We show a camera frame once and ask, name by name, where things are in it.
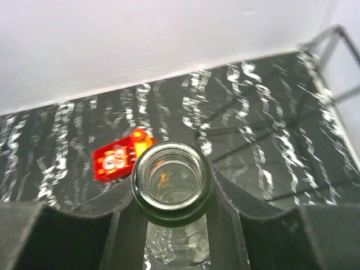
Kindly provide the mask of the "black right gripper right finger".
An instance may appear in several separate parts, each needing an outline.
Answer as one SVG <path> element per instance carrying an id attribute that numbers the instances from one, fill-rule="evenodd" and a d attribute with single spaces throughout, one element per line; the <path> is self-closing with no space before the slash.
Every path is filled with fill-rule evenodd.
<path id="1" fill-rule="evenodd" d="M 212 269 L 358 269 L 359 205 L 272 206 L 211 166 Z"/>

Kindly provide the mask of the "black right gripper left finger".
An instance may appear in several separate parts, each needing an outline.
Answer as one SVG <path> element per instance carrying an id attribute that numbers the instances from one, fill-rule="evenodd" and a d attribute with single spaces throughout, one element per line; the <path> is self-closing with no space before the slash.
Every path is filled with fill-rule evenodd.
<path id="1" fill-rule="evenodd" d="M 1 203 L 1 269 L 140 269 L 141 219 L 127 178 L 73 211 Z"/>

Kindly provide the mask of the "clear tall glass bottle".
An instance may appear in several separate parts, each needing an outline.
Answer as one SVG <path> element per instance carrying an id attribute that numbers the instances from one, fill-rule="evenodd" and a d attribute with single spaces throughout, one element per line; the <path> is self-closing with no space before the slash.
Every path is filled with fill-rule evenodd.
<path id="1" fill-rule="evenodd" d="M 131 186 L 147 220 L 145 244 L 153 260 L 186 269 L 208 259 L 206 211 L 214 185 L 200 150 L 181 141 L 154 144 L 136 161 Z"/>

